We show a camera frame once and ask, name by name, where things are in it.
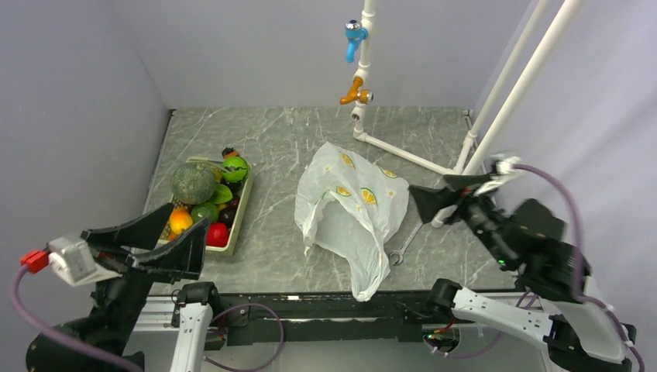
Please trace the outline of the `netted green fake melon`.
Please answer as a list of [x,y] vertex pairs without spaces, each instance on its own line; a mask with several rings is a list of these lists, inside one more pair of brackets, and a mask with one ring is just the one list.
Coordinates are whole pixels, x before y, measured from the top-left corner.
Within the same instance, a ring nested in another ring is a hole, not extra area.
[[204,163],[188,162],[178,166],[170,180],[172,195],[180,202],[198,205],[206,202],[216,185],[212,168]]

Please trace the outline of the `white plastic bag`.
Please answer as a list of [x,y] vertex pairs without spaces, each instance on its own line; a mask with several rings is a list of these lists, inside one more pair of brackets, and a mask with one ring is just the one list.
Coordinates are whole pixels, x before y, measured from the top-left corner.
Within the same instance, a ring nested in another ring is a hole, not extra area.
[[332,143],[319,147],[301,175],[294,221],[303,244],[346,260],[357,301],[369,301],[390,273],[384,245],[407,214],[408,188],[394,172]]

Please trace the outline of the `bright green fake lime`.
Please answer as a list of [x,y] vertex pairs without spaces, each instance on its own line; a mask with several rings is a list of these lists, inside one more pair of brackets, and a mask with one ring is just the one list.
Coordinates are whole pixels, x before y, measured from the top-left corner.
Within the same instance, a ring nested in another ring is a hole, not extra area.
[[243,181],[249,173],[248,163],[239,156],[224,159],[222,167],[224,168],[222,176],[230,183],[239,183]]

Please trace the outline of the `dark green fake orange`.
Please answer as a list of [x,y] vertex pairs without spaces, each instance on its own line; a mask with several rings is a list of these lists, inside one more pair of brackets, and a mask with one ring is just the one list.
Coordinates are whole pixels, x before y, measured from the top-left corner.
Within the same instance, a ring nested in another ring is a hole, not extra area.
[[212,224],[218,221],[219,210],[217,205],[211,202],[204,202],[194,206],[190,211],[190,215],[194,223],[202,219],[207,219]]

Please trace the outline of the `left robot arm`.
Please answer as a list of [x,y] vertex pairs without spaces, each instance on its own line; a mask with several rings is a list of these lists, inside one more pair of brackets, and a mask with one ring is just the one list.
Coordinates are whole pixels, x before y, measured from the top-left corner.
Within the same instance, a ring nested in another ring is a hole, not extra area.
[[29,371],[198,371],[208,331],[222,317],[216,286],[200,281],[210,227],[202,219],[163,239],[174,204],[118,226],[54,239],[26,254],[20,274],[50,268],[72,287],[90,285],[79,319],[46,325],[12,289],[17,312],[38,336]]

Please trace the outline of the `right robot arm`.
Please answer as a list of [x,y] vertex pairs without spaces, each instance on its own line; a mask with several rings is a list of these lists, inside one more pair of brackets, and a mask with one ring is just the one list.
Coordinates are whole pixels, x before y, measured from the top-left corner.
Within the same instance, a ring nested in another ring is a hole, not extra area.
[[492,199],[497,183],[489,174],[449,175],[445,181],[441,189],[410,186],[421,220],[453,207],[449,222],[464,222],[501,270],[517,272],[517,283],[558,313],[535,314],[439,278],[426,303],[430,317],[478,322],[523,339],[564,370],[630,371],[636,329],[586,295],[590,265],[576,246],[563,241],[564,221],[533,198],[512,213],[498,208]]

